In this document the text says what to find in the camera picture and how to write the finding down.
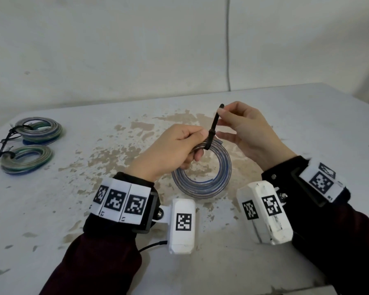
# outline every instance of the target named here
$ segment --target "black and white square pattern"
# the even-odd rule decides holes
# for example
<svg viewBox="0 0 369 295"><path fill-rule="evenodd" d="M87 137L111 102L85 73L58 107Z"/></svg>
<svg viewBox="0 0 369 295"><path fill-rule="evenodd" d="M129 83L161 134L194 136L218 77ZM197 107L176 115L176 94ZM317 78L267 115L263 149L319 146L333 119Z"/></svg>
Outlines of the black and white square pattern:
<svg viewBox="0 0 369 295"><path fill-rule="evenodd" d="M245 214L248 220L258 218L258 214L256 211L256 207L254 206L253 200L249 200L247 202L243 202L242 206L245 210Z"/></svg>
<svg viewBox="0 0 369 295"><path fill-rule="evenodd" d="M320 165L318 166L318 168L323 171L325 174L327 174L328 176L332 177L335 179L336 177L336 172L332 169L330 169L329 167L327 167L325 164L320 163Z"/></svg>
<svg viewBox="0 0 369 295"><path fill-rule="evenodd" d="M93 202L101 204L103 202L105 194L107 193L107 190L108 186L100 185L100 188L98 189L96 196L93 199Z"/></svg>
<svg viewBox="0 0 369 295"><path fill-rule="evenodd" d="M125 192L119 192L118 190L111 189L109 191L107 200L105 201L104 207L116 211L121 211L125 198Z"/></svg>
<svg viewBox="0 0 369 295"><path fill-rule="evenodd" d="M130 195L127 201L125 213L142 215L145 208L147 198L138 195Z"/></svg>
<svg viewBox="0 0 369 295"><path fill-rule="evenodd" d="M262 197L261 199L269 216L282 213L282 210L280 209L275 195L267 195L266 197Z"/></svg>
<svg viewBox="0 0 369 295"><path fill-rule="evenodd" d="M176 231L191 231L191 213L176 214Z"/></svg>
<svg viewBox="0 0 369 295"><path fill-rule="evenodd" d="M318 172L309 182L313 185L320 193L325 195L325 193L331 188L333 185L333 181L330 180L323 173Z"/></svg>

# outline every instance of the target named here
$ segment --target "person's left hand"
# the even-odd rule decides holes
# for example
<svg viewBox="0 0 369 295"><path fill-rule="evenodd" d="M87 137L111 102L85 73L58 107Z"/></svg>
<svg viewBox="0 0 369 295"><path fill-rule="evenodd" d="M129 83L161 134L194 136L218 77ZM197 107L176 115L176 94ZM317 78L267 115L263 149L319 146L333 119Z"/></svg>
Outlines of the person's left hand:
<svg viewBox="0 0 369 295"><path fill-rule="evenodd" d="M174 124L134 159L124 173L154 182L179 167L188 169L193 160L199 161L204 154L203 149L196 153L191 150L207 137L208 131L201 126Z"/></svg>

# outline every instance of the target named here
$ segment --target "sleeve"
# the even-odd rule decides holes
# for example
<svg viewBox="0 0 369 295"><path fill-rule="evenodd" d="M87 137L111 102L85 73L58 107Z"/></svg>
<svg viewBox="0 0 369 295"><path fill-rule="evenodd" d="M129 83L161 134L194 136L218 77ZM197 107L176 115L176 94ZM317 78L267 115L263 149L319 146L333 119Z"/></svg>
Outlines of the sleeve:
<svg viewBox="0 0 369 295"><path fill-rule="evenodd" d="M154 183L119 172L115 179ZM90 214L83 234L74 240L40 295L126 294L142 263L131 226Z"/></svg>
<svg viewBox="0 0 369 295"><path fill-rule="evenodd" d="M262 178L287 194L284 210L294 230L294 247L326 275L338 293L366 294L369 218L348 203L316 205L291 175L307 165L308 161L298 156L267 170Z"/></svg>

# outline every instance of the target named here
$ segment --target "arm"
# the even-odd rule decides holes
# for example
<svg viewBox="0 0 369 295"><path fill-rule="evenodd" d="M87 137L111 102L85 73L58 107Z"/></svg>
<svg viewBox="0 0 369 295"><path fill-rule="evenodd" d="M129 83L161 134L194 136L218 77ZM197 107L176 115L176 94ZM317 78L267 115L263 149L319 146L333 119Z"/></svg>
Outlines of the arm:
<svg viewBox="0 0 369 295"><path fill-rule="evenodd" d="M235 102L218 113L218 125L229 126L236 134L216 135L236 143L262 168L263 180L288 195L284 210L294 230L295 248L324 272L339 293L369 290L369 218L349 204L315 205L290 176L295 168L304 169L308 161L280 141L257 109Z"/></svg>
<svg viewBox="0 0 369 295"><path fill-rule="evenodd" d="M160 176L199 161L203 150L191 150L207 136L200 126L175 124L114 178L155 191L153 182ZM40 295L127 293L142 263L131 227L90 214L83 232L71 243Z"/></svg>

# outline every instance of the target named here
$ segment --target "white tabletop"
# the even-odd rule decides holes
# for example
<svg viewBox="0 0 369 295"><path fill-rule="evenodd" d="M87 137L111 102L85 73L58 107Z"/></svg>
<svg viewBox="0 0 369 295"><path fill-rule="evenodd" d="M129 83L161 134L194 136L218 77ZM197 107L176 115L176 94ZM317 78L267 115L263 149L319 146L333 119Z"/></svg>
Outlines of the white tabletop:
<svg viewBox="0 0 369 295"><path fill-rule="evenodd" d="M324 84L22 113L60 122L65 134L51 144L55 156L41 169L19 177L0 170L0 294L37 294L82 233L88 206L101 179L122 170L171 124L210 127L219 104L240 100L260 109L284 143L297 154L317 157L342 175L350 203L369 216L369 105ZM0 128L0 139L9 124ZM9 145L21 146L20 141ZM197 201L196 250L170 255L165 246L142 253L133 294L265 294L324 283L323 275L291 244L257 245L241 222L237 188L261 179L261 170L237 147L224 142L232 159L225 192ZM192 176L216 172L207 151ZM163 204L186 197L171 176L156 184ZM166 239L157 224L137 244Z"/></svg>

